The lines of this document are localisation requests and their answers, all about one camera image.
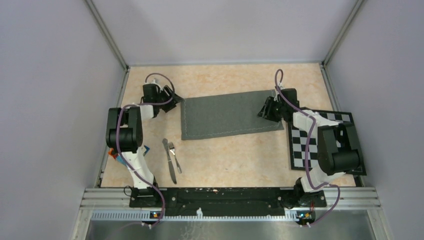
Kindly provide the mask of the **grey cloth napkin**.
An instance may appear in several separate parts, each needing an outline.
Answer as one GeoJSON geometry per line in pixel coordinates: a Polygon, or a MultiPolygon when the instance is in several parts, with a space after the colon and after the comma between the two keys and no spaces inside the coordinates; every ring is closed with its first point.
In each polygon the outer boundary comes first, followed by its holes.
{"type": "Polygon", "coordinates": [[[258,113],[274,90],[258,90],[186,98],[181,103],[181,139],[205,140],[284,129],[281,121],[263,119],[258,113]]]}

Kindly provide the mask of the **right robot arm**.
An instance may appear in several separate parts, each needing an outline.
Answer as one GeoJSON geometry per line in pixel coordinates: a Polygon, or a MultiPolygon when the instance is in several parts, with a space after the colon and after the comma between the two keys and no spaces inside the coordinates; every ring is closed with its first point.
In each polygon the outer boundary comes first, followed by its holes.
{"type": "Polygon", "coordinates": [[[299,206],[307,206],[332,181],[364,165],[354,123],[328,119],[299,107],[294,88],[280,89],[276,96],[267,97],[258,116],[273,122],[285,121],[306,132],[305,153],[300,158],[307,171],[295,182],[288,198],[299,206]]]}

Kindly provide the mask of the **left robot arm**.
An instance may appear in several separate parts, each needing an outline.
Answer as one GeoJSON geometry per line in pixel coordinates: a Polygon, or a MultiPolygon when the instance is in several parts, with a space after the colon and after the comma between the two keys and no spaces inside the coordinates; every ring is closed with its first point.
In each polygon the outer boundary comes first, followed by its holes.
{"type": "Polygon", "coordinates": [[[161,193],[145,160],[148,148],[143,144],[143,122],[154,119],[160,111],[169,112],[183,98],[176,94],[173,85],[146,83],[142,89],[139,104],[108,110],[105,141],[113,158],[121,162],[132,177],[131,198],[154,207],[160,202],[161,193]]]}

